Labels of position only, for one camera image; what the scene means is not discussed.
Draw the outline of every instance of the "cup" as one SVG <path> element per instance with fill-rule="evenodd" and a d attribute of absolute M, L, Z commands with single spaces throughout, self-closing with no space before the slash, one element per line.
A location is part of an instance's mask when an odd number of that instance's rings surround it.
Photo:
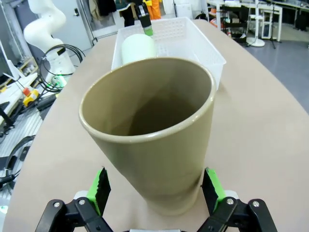
<path fill-rule="evenodd" d="M 155 57 L 155 41 L 148 35 L 130 35 L 121 45 L 122 64 Z"/>
<path fill-rule="evenodd" d="M 210 72 L 194 62 L 145 59 L 96 81 L 79 117 L 150 207 L 178 215 L 197 198 L 215 92 Z"/>

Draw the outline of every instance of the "white cylinder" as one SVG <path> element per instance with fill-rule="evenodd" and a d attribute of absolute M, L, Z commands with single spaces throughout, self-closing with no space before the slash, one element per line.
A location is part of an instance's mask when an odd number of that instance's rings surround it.
<path fill-rule="evenodd" d="M 145 34 L 134 34 L 121 45 L 122 64 L 156 57 L 155 41 Z"/>

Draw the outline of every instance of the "orange object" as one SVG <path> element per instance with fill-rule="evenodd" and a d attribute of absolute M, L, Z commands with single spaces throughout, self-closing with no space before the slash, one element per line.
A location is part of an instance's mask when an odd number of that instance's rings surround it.
<path fill-rule="evenodd" d="M 216 28 L 218 27 L 218 25 L 217 25 L 217 19 L 212 19 L 211 21 L 210 21 L 210 24 L 212 24 L 213 26 L 215 26 Z"/>
<path fill-rule="evenodd" d="M 31 91 L 28 88 L 24 88 L 23 93 L 24 93 L 24 95 L 26 95 L 28 97 L 30 95 Z"/>
<path fill-rule="evenodd" d="M 161 18 L 159 0 L 152 0 L 152 5 L 147 6 L 147 9 L 149 11 L 149 15 L 150 15 L 151 20 Z"/>

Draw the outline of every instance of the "door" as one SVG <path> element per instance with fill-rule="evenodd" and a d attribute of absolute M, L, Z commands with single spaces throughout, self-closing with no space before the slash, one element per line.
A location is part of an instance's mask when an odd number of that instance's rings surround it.
<path fill-rule="evenodd" d="M 110 13 L 108 16 L 100 19 L 94 18 L 90 13 L 90 0 L 77 0 L 82 9 L 85 25 L 89 25 L 92 34 L 96 38 L 116 33 L 119 28 L 124 27 L 124 20 L 120 17 L 119 12 Z"/>
<path fill-rule="evenodd" d="M 61 39 L 65 44 L 76 46 L 82 51 L 90 49 L 92 45 L 76 0 L 53 0 L 53 3 L 67 18 L 65 25 L 54 32 L 53 37 Z"/>

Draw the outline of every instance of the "white plastic basket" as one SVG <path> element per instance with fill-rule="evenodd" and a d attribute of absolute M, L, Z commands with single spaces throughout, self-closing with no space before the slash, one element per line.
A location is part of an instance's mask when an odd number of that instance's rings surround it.
<path fill-rule="evenodd" d="M 200 63 L 212 73 L 218 88 L 226 60 L 189 18 L 160 19 L 151 23 L 158 57 L 178 57 Z M 141 33 L 144 33 L 141 25 L 118 30 L 112 70 L 122 66 L 123 41 L 130 35 Z"/>

